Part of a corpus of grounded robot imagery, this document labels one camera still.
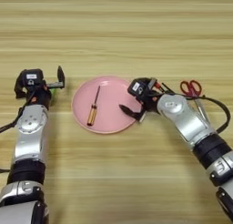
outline silver metal arm segment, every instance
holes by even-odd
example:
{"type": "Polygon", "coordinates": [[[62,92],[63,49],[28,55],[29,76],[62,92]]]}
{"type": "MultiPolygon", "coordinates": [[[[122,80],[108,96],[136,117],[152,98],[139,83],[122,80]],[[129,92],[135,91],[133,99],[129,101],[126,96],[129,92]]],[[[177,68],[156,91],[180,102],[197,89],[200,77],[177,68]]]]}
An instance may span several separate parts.
{"type": "Polygon", "coordinates": [[[193,150],[203,138],[216,133],[211,125],[180,95],[164,95],[157,103],[157,111],[170,119],[180,135],[193,150]]]}
{"type": "Polygon", "coordinates": [[[19,137],[13,164],[22,159],[36,159],[46,163],[47,109],[43,105],[25,107],[17,123],[19,137]]]}

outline orange screwdriver handle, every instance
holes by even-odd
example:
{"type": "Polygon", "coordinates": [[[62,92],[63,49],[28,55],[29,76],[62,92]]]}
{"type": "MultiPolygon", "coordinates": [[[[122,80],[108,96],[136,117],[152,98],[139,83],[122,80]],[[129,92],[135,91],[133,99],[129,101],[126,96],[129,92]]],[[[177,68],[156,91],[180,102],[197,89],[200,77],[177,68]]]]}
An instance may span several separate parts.
{"type": "Polygon", "coordinates": [[[89,117],[88,117],[88,120],[87,120],[87,125],[88,126],[93,126],[94,125],[95,119],[96,119],[96,112],[97,112],[97,105],[93,104],[91,106],[91,110],[90,110],[89,117]]]}

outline wood grain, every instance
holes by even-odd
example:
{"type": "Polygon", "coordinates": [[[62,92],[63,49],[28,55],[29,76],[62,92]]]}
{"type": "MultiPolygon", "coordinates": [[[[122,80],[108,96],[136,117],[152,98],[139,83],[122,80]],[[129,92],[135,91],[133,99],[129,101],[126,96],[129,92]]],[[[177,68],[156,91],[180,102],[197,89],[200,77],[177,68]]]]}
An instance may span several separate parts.
{"type": "MultiPolygon", "coordinates": [[[[155,76],[178,91],[182,79],[233,110],[233,0],[0,0],[0,125],[23,101],[15,79],[58,65],[66,90],[51,108],[46,201],[52,224],[227,224],[216,188],[176,130],[161,117],[99,136],[73,119],[75,90],[95,76],[155,76]]],[[[225,119],[205,103],[213,126],[225,119]]],[[[233,126],[222,137],[233,145],[233,126]]],[[[0,135],[0,167],[16,141],[0,135]]],[[[0,186],[7,175],[0,175],[0,186]]]]}

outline black cable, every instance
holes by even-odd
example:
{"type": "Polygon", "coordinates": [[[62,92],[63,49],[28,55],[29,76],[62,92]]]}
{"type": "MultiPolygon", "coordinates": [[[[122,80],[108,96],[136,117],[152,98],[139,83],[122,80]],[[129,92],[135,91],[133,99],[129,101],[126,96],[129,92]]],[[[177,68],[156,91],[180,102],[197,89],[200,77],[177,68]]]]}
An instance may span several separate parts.
{"type": "Polygon", "coordinates": [[[186,97],[187,99],[189,100],[195,100],[195,99],[204,99],[204,100],[207,100],[207,101],[210,101],[212,103],[215,103],[217,104],[219,107],[221,107],[221,109],[225,112],[226,114],[226,117],[227,117],[227,121],[217,129],[217,132],[220,134],[221,132],[223,132],[229,125],[229,122],[230,122],[230,119],[231,119],[231,115],[230,115],[230,111],[228,109],[228,107],[223,104],[222,102],[214,99],[214,98],[211,98],[211,97],[187,97],[187,96],[183,96],[183,97],[186,97]]]}
{"type": "MultiPolygon", "coordinates": [[[[149,97],[160,98],[163,95],[165,95],[165,94],[158,94],[158,95],[149,94],[148,96],[149,97]]],[[[222,102],[220,102],[219,100],[216,100],[216,99],[214,99],[212,97],[206,97],[206,96],[203,96],[203,97],[189,97],[189,96],[186,96],[186,95],[183,95],[183,94],[178,94],[178,93],[174,93],[174,94],[170,93],[170,95],[171,96],[179,95],[179,96],[185,97],[187,100],[204,99],[204,100],[210,101],[212,103],[215,103],[216,105],[221,107],[221,109],[224,111],[224,113],[226,114],[226,117],[227,117],[227,121],[217,129],[217,132],[220,134],[228,127],[230,119],[231,119],[231,114],[230,114],[230,111],[229,111],[228,107],[225,104],[223,104],[222,102]]]]}
{"type": "MultiPolygon", "coordinates": [[[[17,117],[15,118],[15,120],[13,122],[11,122],[10,124],[8,124],[8,125],[0,127],[0,133],[3,133],[5,131],[7,131],[9,128],[14,127],[17,124],[19,118],[22,116],[22,114],[23,114],[23,112],[25,110],[25,107],[31,102],[34,95],[35,95],[35,91],[32,93],[30,98],[27,99],[27,101],[25,102],[23,107],[20,109],[20,111],[19,111],[17,117]]],[[[0,174],[1,173],[7,173],[9,171],[10,171],[10,169],[0,169],[0,174]]]]}
{"type": "Polygon", "coordinates": [[[10,172],[10,169],[0,169],[0,174],[8,172],[10,172]]]}

